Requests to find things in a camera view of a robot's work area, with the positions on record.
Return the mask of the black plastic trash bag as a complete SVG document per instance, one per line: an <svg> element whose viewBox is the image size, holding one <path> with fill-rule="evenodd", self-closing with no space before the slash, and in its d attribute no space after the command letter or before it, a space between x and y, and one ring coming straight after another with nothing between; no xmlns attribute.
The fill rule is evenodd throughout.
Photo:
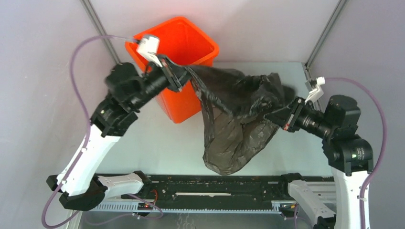
<svg viewBox="0 0 405 229"><path fill-rule="evenodd" d="M241 170L278 131L265 114L288 105L296 90L278 73L247 75L233 68L189 67L204 124L205 166L227 176Z"/></svg>

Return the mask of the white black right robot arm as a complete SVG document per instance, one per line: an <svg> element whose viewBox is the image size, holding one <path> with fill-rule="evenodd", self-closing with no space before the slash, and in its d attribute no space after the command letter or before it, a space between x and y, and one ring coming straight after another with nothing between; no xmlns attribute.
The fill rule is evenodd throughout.
<svg viewBox="0 0 405 229"><path fill-rule="evenodd" d="M285 181L277 187L281 198L296 200L315 229L369 228L368 210L360 205L368 196L361 191L368 188L365 180L373 170L373 150L356 133L360 115L356 100L334 95L324 112L297 97L288 106L264 116L285 131L304 130L322 140L322 151L333 173L336 210L327 208L303 180Z"/></svg>

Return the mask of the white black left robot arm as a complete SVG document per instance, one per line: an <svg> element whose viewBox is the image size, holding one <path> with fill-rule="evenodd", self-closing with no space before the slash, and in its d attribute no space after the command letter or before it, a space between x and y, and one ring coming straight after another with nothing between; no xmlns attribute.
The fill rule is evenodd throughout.
<svg viewBox="0 0 405 229"><path fill-rule="evenodd" d="M165 55L158 60L160 65L150 62L143 74L129 62L119 63L105 78L108 92L89 117L83 144L65 171L46 180L51 190L61 193L65 209L89 211L108 198L150 195L151 180L141 171L113 176L96 170L144 105L165 89L178 92L191 79L189 66L175 64Z"/></svg>

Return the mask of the orange plastic trash bin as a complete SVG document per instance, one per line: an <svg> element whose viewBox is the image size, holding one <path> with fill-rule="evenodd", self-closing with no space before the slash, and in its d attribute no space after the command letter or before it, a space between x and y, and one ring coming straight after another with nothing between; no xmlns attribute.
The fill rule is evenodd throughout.
<svg viewBox="0 0 405 229"><path fill-rule="evenodd" d="M218 44L185 17L174 17L135 35L134 38L141 39L144 35L158 37L160 43L157 53L167 55L179 65L212 66L219 54ZM182 123L201 110L190 82L178 93L165 89L156 100L175 124Z"/></svg>

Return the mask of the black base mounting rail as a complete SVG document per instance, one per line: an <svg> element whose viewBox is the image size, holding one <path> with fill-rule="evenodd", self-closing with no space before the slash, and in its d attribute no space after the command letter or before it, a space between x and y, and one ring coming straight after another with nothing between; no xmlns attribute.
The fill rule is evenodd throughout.
<svg viewBox="0 0 405 229"><path fill-rule="evenodd" d="M336 202L332 177L149 175L137 197L154 200L164 210L270 211L276 203L292 204L288 182L301 179L324 203Z"/></svg>

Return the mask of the aluminium frame post left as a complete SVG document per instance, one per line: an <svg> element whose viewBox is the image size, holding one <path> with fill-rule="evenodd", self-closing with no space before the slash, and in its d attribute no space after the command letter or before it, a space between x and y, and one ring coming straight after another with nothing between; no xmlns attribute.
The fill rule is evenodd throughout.
<svg viewBox="0 0 405 229"><path fill-rule="evenodd" d="M84 10L88 14L88 17L93 24L93 27L97 31L98 35L107 35L107 32L90 0L80 0L81 4L83 5ZM102 43L104 44L105 48L107 49L108 54L113 59L115 63L120 63L121 60L109 38L102 39Z"/></svg>

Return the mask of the aluminium frame post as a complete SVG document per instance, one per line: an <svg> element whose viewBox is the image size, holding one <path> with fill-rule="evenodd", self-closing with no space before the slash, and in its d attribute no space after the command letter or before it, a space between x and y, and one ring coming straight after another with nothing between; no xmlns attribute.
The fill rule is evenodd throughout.
<svg viewBox="0 0 405 229"><path fill-rule="evenodd" d="M315 61L318 53L322 49L326 39L328 38L330 32L332 31L334 25L336 24L338 18L340 17L341 13L343 12L344 8L346 7L347 3L350 2L349 0L339 0L336 7L334 8L330 18L328 19L319 39L317 40L312 52L310 53L305 66L309 70L312 66L313 62Z"/></svg>
<svg viewBox="0 0 405 229"><path fill-rule="evenodd" d="M88 17L93 24L93 27L97 31L98 35L107 35L107 32L90 0L80 0L81 4L83 5L84 10L88 14ZM120 63L121 60L109 38L102 39L102 43L104 44L105 48L107 49L108 54L113 59L115 63Z"/></svg>

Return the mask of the aluminium frame post right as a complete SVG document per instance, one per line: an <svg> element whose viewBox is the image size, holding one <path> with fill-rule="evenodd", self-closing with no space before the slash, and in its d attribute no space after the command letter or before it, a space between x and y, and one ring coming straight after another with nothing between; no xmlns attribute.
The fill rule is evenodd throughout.
<svg viewBox="0 0 405 229"><path fill-rule="evenodd" d="M317 40L312 52L310 53L305 66L309 70L312 66L313 62L315 61L318 53L322 49L326 39L328 38L330 32L332 31L334 25L336 24L338 18L340 17L341 13L343 12L344 8L346 7L347 3L350 2L349 0L339 0L336 7L334 8L330 18L328 19L319 39Z"/></svg>

